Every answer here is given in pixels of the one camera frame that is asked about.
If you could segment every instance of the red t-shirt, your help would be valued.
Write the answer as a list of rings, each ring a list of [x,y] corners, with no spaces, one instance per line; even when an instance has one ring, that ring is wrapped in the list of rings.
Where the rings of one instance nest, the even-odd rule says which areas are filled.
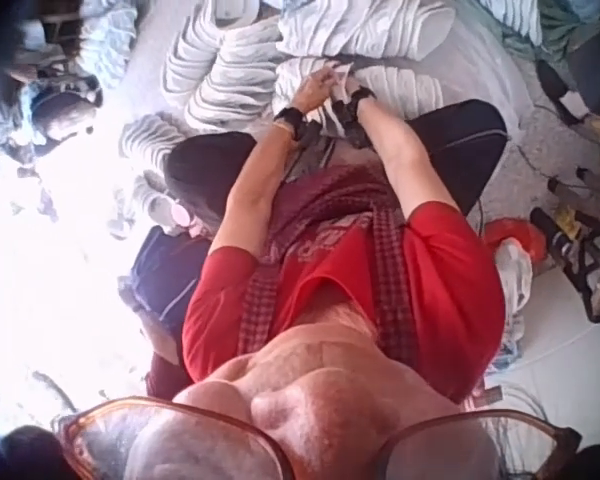
[[[419,345],[414,368],[460,402],[502,339],[504,297],[492,255],[462,214],[439,202],[413,212],[403,251]],[[338,285],[373,324],[373,258],[373,236],[351,218],[308,230],[285,256],[269,340],[294,325],[324,280]],[[194,381],[237,355],[244,295],[257,263],[236,247],[207,258],[183,330],[184,361]]]

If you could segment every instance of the black pants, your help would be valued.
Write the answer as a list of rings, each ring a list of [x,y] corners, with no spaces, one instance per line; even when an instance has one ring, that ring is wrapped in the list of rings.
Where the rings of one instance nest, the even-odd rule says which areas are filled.
[[[507,143],[502,116],[489,103],[468,100],[408,123],[466,215],[480,198]],[[195,212],[210,227],[217,227],[224,214],[226,196],[254,145],[251,137],[238,132],[185,140],[166,162],[166,184],[191,213]]]
[[[467,100],[408,123],[427,148],[433,167],[458,207],[468,214],[507,144],[507,129],[500,112],[482,100]],[[484,136],[469,139],[481,133]]]

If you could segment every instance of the black bag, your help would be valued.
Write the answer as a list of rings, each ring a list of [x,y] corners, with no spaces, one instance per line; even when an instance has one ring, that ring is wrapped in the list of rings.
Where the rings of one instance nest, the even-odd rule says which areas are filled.
[[[131,268],[129,281],[136,299],[178,343],[210,246],[209,240],[186,234],[171,237],[154,226]]]

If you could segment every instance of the checkered cloth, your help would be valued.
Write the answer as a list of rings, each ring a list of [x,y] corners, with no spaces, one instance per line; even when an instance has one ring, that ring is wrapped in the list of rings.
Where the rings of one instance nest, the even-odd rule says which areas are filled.
[[[373,236],[372,288],[379,347],[394,360],[413,365],[417,343],[404,267],[404,221],[398,199],[381,165],[338,166],[280,188],[274,201],[265,256],[252,276],[240,325],[238,353],[262,348],[275,315],[284,256],[310,227],[358,215]]]

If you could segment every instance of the orange object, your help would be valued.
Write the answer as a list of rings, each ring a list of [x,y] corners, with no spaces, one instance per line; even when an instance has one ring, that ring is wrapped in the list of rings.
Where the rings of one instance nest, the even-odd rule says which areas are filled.
[[[547,257],[546,239],[530,222],[521,218],[499,218],[485,225],[482,239],[494,253],[507,238],[515,238],[522,245],[531,256],[533,266]]]

